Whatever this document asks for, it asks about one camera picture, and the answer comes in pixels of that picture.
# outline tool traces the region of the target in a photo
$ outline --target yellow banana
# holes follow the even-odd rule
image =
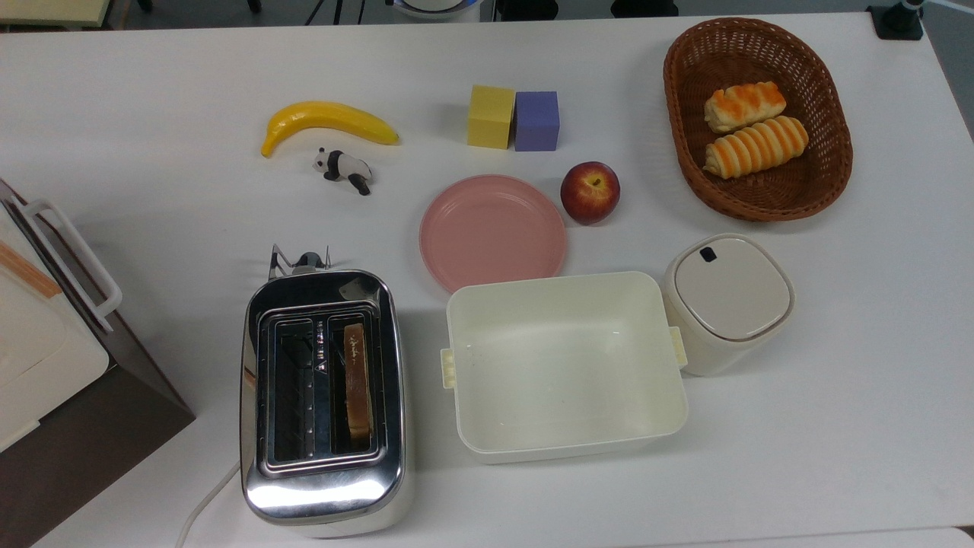
[[[308,128],[331,128],[379,144],[396,144],[399,135],[382,119],[340,102],[306,100],[279,110],[267,124],[260,153],[270,158],[281,141]]]

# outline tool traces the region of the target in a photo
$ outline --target bread roll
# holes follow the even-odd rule
[[[372,409],[368,390],[368,361],[362,324],[345,326],[345,411],[354,447],[368,446],[372,435]]]
[[[708,144],[703,169],[720,178],[746,176],[797,158],[806,146],[802,123],[778,116]]]
[[[728,134],[773,118],[785,109],[785,97],[774,82],[741,84],[717,90],[703,104],[703,119],[718,134]]]

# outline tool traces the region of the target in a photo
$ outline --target purple cube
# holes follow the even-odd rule
[[[558,145],[558,94],[517,92],[514,96],[514,150],[554,150]]]

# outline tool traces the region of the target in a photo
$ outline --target white cord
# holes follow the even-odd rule
[[[950,8],[952,10],[957,10],[959,12],[964,12],[968,15],[974,16],[974,8],[968,8],[967,6],[961,6],[957,2],[951,2],[951,0],[928,0],[931,4],[937,4],[945,8]]]
[[[207,494],[206,497],[200,501],[200,504],[197,504],[196,508],[193,509],[193,513],[186,518],[186,523],[183,524],[183,530],[179,532],[179,539],[176,540],[176,548],[182,548],[183,543],[186,542],[186,537],[189,536],[189,528],[193,526],[193,522],[196,521],[197,517],[200,516],[200,513],[203,512],[203,509],[206,508],[211,500],[213,500],[213,498],[215,498],[216,495],[223,490],[223,488],[227,487],[230,480],[234,479],[234,476],[236,476],[240,470],[241,462],[238,460],[230,471],[227,472],[227,475],[220,480],[220,483],[216,484],[216,487],[214,487],[213,490],[211,490],[209,494]]]

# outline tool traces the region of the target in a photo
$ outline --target chrome toaster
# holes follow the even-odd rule
[[[243,497],[319,538],[397,523],[414,476],[393,297],[368,272],[327,266],[275,246],[247,307],[241,380]]]

